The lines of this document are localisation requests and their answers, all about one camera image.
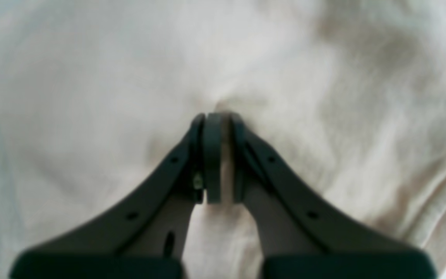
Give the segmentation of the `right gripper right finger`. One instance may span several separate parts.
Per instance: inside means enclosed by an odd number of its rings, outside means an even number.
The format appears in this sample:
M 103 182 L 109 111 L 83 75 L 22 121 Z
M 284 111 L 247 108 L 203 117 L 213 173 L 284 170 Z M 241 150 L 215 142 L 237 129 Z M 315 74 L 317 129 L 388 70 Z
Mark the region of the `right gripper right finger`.
M 235 113 L 233 200 L 254 218 L 259 279 L 435 279 L 421 249 L 389 238 L 331 205 Z

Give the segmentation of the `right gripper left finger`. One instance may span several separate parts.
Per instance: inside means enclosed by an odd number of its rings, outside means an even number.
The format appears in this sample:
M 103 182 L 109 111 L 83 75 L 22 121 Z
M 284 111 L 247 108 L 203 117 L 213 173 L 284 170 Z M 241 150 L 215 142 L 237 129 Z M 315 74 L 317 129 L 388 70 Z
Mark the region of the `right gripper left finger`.
M 98 217 L 18 256 L 11 279 L 181 279 L 196 204 L 221 201 L 221 114 L 199 114 L 158 167 Z

